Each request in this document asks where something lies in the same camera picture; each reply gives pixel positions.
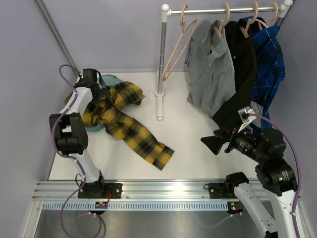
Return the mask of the yellow plaid shirt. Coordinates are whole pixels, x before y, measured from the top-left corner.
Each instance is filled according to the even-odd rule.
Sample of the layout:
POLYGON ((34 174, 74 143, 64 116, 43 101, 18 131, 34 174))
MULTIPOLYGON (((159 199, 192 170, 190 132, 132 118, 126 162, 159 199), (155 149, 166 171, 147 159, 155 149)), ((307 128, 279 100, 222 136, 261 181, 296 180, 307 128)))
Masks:
POLYGON ((145 98, 143 90, 132 82, 123 81, 108 87, 110 97, 87 106, 82 116, 86 127, 103 125, 106 133, 123 140, 136 154, 162 170, 174 151, 157 141, 139 121, 125 114, 122 109, 139 106, 145 98))

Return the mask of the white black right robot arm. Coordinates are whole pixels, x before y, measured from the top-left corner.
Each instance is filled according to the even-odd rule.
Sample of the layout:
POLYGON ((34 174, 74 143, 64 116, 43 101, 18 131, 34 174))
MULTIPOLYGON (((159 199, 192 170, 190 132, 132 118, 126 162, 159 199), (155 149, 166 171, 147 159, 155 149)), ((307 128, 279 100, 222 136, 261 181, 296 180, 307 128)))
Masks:
POLYGON ((270 214, 256 197, 254 189, 243 172, 229 174, 220 183, 208 183, 204 188, 210 198, 237 198, 247 209, 260 234, 264 238, 303 238, 305 232, 297 217, 298 176, 284 160, 286 149, 284 136, 274 128, 266 128, 260 137, 254 138, 249 129, 219 129, 213 136, 202 137, 205 144, 218 155, 225 143, 225 153, 237 150, 257 163, 255 172, 267 192, 273 208, 270 214))

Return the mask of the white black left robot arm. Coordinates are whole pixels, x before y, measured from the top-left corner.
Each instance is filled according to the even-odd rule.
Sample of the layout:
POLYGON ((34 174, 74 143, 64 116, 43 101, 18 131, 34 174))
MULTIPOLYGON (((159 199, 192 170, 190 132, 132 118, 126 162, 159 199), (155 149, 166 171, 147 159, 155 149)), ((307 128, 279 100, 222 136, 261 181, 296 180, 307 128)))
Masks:
POLYGON ((71 159, 81 177, 78 196, 81 198, 109 198, 102 172, 95 166, 88 148, 88 134, 83 122, 87 107, 110 96, 110 92, 96 69, 86 68, 79 80, 71 85, 65 107, 49 117, 51 139, 56 153, 71 159))

